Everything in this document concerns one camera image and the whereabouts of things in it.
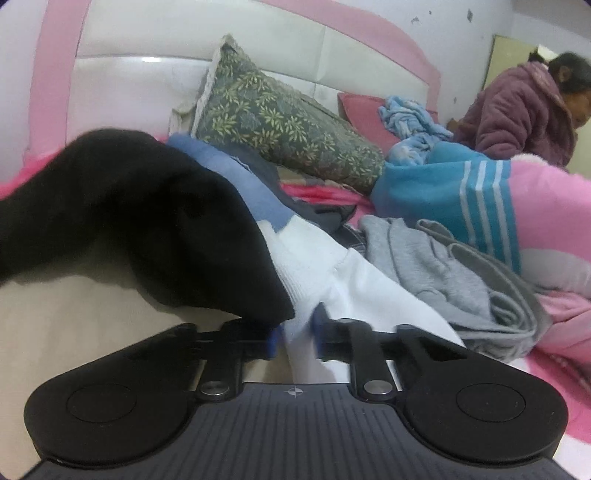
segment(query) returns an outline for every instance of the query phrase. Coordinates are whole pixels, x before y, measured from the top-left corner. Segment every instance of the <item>blue blanket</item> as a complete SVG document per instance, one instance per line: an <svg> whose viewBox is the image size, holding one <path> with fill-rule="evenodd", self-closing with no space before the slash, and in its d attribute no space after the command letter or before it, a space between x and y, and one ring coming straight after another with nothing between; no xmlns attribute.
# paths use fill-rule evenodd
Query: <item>blue blanket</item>
<svg viewBox="0 0 591 480"><path fill-rule="evenodd" d="M409 225L434 220L460 242L515 272L520 258L508 179L510 161L493 161L457 143L439 142L426 165L386 163L371 200L377 215Z"/></svg>
<svg viewBox="0 0 591 480"><path fill-rule="evenodd" d="M390 96L378 108L384 126L400 140L387 154L394 165L422 165L440 140L451 140L453 134L437 125L427 110L413 100Z"/></svg>

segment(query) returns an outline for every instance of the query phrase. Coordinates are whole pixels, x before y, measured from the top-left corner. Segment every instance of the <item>gray clothing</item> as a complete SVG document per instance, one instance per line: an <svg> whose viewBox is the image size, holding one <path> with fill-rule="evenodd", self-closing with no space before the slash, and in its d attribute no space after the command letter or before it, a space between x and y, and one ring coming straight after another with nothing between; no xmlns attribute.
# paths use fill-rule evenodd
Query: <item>gray clothing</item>
<svg viewBox="0 0 591 480"><path fill-rule="evenodd" d="M508 362L529 353L550 327L525 281L441 224L420 220L413 229L366 215L359 225L368 260L436 310L469 349Z"/></svg>

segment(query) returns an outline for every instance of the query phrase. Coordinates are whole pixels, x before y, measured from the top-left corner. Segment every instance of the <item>pillow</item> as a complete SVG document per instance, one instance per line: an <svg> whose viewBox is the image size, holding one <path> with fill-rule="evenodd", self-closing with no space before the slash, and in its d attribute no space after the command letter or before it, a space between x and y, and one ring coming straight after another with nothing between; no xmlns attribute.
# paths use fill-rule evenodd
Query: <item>pillow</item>
<svg viewBox="0 0 591 480"><path fill-rule="evenodd" d="M369 193L384 156L342 118L263 74L227 35L197 101L192 136L254 147L273 163Z"/></svg>
<svg viewBox="0 0 591 480"><path fill-rule="evenodd" d="M379 117L378 107L384 106L383 98L343 92L339 93L338 97L343 111L354 129L359 135L377 145L384 155L400 142L396 135L386 130Z"/></svg>

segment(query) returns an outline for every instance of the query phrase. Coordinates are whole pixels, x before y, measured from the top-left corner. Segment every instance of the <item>woman's hair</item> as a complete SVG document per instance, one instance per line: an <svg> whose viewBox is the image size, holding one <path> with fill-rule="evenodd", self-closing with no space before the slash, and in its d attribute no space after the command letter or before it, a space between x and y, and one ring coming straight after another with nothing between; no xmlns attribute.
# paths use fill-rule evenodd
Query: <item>woman's hair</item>
<svg viewBox="0 0 591 480"><path fill-rule="evenodd" d="M570 70L570 77L559 82L562 67ZM591 63L576 53L563 53L548 62L548 71L556 80L560 93L580 93L591 90Z"/></svg>

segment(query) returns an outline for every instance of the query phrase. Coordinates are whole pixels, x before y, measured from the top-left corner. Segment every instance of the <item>floral pillow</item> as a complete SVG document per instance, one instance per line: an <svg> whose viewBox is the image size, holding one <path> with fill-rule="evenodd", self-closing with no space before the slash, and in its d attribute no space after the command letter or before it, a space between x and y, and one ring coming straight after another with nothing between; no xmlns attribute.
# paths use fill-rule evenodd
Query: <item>floral pillow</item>
<svg viewBox="0 0 591 480"><path fill-rule="evenodd" d="M227 35L197 101L192 136L246 143L265 159L369 193L382 172L379 148L312 98L268 77Z"/></svg>

